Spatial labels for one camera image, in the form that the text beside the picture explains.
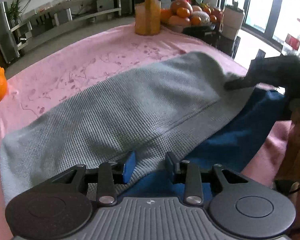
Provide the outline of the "grey and blue sweater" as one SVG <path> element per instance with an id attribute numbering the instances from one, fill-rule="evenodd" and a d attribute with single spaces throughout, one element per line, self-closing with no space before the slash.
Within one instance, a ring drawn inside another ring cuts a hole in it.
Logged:
<path id="1" fill-rule="evenodd" d="M 96 168 L 134 150 L 131 184 L 161 169 L 165 153 L 185 158 L 211 142 L 204 159 L 242 170 L 285 107 L 274 90 L 227 91 L 235 79 L 194 51 L 117 74 L 66 99 L 0 145 L 5 202 L 73 167 Z"/>

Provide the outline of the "metal fruit tray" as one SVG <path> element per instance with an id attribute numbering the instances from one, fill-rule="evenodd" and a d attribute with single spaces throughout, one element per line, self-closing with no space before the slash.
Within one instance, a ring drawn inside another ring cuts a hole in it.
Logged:
<path id="1" fill-rule="evenodd" d="M 206 24 L 206 25 L 191 25 L 191 26 L 180 26 L 180 25 L 170 25 L 167 23 L 162 23 L 162 26 L 174 31 L 176 33 L 183 34 L 193 34 L 193 33 L 205 33 L 215 31 L 216 25 L 214 23 Z"/>

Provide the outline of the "white netted pomelo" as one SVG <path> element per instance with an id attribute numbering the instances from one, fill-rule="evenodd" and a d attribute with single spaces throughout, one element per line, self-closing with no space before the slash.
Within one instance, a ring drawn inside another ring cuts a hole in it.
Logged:
<path id="1" fill-rule="evenodd" d="M 198 15 L 201 17 L 202 19 L 202 24 L 201 25 L 205 25 L 205 24 L 209 24 L 210 23 L 210 16 L 208 13 L 204 12 L 204 11 L 194 11 L 191 15 L 190 18 L 194 15 Z"/>

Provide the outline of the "orange tangerine right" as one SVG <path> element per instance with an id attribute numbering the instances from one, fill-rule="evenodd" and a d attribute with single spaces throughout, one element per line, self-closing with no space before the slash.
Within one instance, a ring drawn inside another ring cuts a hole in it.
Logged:
<path id="1" fill-rule="evenodd" d="M 192 26 L 200 26 L 202 24 L 202 19 L 198 15 L 194 15 L 190 18 L 190 22 Z"/>

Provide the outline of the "orange tangerine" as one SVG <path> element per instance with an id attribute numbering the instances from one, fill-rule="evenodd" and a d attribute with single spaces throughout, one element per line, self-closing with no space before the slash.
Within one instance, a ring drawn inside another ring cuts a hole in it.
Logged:
<path id="1" fill-rule="evenodd" d="M 194 15 L 190 18 L 190 22 L 192 26 L 200 26 L 202 24 L 202 19 L 198 15 Z"/>
<path id="2" fill-rule="evenodd" d="M 191 12 L 188 8 L 179 7 L 176 10 L 176 15 L 179 16 L 180 18 L 189 18 L 191 15 Z"/>

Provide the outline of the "pink towel cloth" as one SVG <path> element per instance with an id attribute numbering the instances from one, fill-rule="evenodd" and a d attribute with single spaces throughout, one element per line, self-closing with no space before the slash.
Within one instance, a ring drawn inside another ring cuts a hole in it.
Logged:
<path id="1" fill-rule="evenodd" d="M 116 27 L 69 45 L 9 79 L 8 93 L 0 102 L 0 143 L 7 133 L 27 126 L 82 89 L 190 51 L 210 55 L 228 72 L 246 72 L 231 57 L 196 38 L 167 29 L 156 36 L 139 36 L 133 25 Z M 0 239 L 11 239 L 4 207 L 0 181 Z"/>

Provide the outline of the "pink apple lower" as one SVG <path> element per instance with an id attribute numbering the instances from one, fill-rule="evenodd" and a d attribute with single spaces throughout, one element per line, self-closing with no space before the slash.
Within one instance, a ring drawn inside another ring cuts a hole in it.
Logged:
<path id="1" fill-rule="evenodd" d="M 188 27 L 191 26 L 191 21 L 188 17 L 182 18 L 177 15 L 173 15 L 168 19 L 169 25 Z"/>

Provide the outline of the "red apple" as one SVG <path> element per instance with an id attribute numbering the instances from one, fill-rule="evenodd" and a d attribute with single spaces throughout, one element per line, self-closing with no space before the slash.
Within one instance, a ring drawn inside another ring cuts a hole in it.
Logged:
<path id="1" fill-rule="evenodd" d="M 192 5 L 190 5 L 190 3 L 186 0 L 174 0 L 173 2 L 171 2 L 170 5 L 170 10 L 176 14 L 177 10 L 179 8 L 186 8 L 190 11 L 190 13 L 193 13 L 193 8 Z"/>

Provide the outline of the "orange juice bottle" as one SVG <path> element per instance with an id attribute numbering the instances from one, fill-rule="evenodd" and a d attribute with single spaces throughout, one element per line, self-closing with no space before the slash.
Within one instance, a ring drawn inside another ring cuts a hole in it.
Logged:
<path id="1" fill-rule="evenodd" d="M 134 0 L 135 33 L 153 36 L 160 33 L 161 0 Z"/>

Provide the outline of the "green potted plant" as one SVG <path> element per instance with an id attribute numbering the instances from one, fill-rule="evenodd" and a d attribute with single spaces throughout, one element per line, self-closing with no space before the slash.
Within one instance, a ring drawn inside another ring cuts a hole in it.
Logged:
<path id="1" fill-rule="evenodd" d="M 12 1 L 10 8 L 8 9 L 8 20 L 12 26 L 16 26 L 20 23 L 20 13 L 21 13 L 20 1 Z"/>

